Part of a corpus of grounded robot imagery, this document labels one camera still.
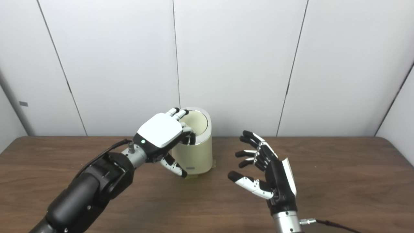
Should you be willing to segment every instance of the cable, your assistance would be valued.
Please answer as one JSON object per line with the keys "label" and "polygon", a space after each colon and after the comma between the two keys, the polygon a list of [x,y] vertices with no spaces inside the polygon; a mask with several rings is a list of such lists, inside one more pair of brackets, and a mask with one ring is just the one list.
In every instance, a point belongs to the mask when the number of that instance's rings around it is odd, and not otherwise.
{"label": "cable", "polygon": [[124,140],[122,140],[122,141],[119,141],[119,142],[117,142],[117,143],[115,143],[115,144],[113,144],[112,146],[110,146],[108,149],[106,149],[104,152],[102,152],[102,153],[100,153],[98,156],[96,156],[95,158],[93,158],[91,161],[89,161],[89,162],[87,162],[86,164],[85,164],[85,166],[83,166],[82,167],[82,169],[81,170],[79,170],[78,171],[78,173],[76,174],[76,176],[73,178],[73,179],[76,179],[76,178],[78,178],[92,163],[94,163],[94,162],[96,162],[98,159],[100,159],[100,158],[102,158],[106,153],[108,153],[109,151],[111,151],[111,150],[113,150],[113,149],[115,149],[115,148],[117,148],[117,147],[119,147],[119,146],[122,146],[122,145],[125,145],[125,144],[128,144],[128,143],[130,143],[130,142],[132,142],[132,140],[128,140],[128,139],[124,139]]}
{"label": "cable", "polygon": [[342,226],[341,224],[337,224],[337,223],[334,223],[334,222],[331,222],[331,221],[328,221],[328,220],[324,221],[324,220],[318,220],[318,219],[316,219],[316,222],[317,223],[321,223],[321,224],[325,224],[327,226],[333,226],[333,227],[337,227],[337,228],[342,228],[342,229],[345,229],[347,231],[351,231],[351,232],[354,232],[354,233],[361,233],[360,231],[354,230],[354,229],[349,228],[349,227],[346,227],[346,226]]}

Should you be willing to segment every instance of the metal cylinder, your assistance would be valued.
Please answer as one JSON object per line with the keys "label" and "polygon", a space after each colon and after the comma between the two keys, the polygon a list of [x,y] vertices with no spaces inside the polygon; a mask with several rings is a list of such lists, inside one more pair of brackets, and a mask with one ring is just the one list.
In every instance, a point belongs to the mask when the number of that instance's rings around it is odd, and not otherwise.
{"label": "metal cylinder", "polygon": [[296,211],[285,211],[273,215],[277,233],[302,232]]}
{"label": "metal cylinder", "polygon": [[128,148],[122,151],[122,154],[128,156],[128,159],[131,161],[134,168],[137,168],[145,163],[147,155],[141,147],[139,147],[137,144],[134,144],[134,153],[130,153],[129,151],[131,151],[131,149],[128,146]]}
{"label": "metal cylinder", "polygon": [[128,153],[133,154],[135,153],[134,142],[128,143]]}

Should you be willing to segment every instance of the cable connector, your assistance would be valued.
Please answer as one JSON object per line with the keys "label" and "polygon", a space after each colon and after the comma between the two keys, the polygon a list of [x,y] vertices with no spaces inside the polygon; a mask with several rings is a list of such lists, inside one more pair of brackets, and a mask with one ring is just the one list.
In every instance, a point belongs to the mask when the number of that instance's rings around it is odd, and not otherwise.
{"label": "cable connector", "polygon": [[133,154],[135,153],[134,142],[128,143],[128,153]]}
{"label": "cable connector", "polygon": [[299,220],[299,224],[301,226],[309,225],[309,224],[312,224],[312,223],[316,223],[316,219],[314,219],[314,218],[304,218],[304,219]]}

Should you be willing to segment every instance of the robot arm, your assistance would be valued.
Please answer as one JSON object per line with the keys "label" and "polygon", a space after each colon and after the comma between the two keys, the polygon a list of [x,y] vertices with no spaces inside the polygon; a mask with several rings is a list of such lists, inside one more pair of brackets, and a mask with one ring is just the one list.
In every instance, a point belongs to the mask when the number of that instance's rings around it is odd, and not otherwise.
{"label": "robot arm", "polygon": [[256,148],[236,153],[236,157],[248,158],[239,164],[240,168],[255,165],[265,172],[266,181],[255,180],[231,171],[228,178],[249,192],[267,200],[277,233],[299,233],[300,223],[296,212],[296,187],[289,160],[280,161],[269,144],[255,133],[243,131],[240,141]]}
{"label": "robot arm", "polygon": [[[130,184],[144,163],[161,164],[185,177],[187,173],[168,154],[179,142],[195,143],[193,130],[178,122],[188,110],[173,108],[144,123],[133,140],[122,140],[88,162],[49,205],[45,217],[30,233],[83,233]],[[111,150],[128,144],[121,153]]]}

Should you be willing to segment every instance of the white wall panel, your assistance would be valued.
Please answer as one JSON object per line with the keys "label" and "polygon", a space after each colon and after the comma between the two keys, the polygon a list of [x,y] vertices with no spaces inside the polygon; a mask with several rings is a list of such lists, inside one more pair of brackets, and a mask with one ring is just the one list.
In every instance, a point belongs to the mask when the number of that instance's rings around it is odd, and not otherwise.
{"label": "white wall panel", "polygon": [[389,140],[414,165],[414,71],[404,83],[377,136]]}
{"label": "white wall panel", "polygon": [[373,136],[414,61],[413,12],[310,0],[278,136]]}
{"label": "white wall panel", "polygon": [[171,0],[40,0],[88,135],[179,105]]}
{"label": "white wall panel", "polygon": [[2,153],[12,141],[27,134],[1,87],[0,109],[0,153]]}
{"label": "white wall panel", "polygon": [[174,0],[181,106],[215,136],[275,136],[306,0]]}
{"label": "white wall panel", "polygon": [[29,133],[85,135],[37,2],[0,1],[0,33],[1,83]]}

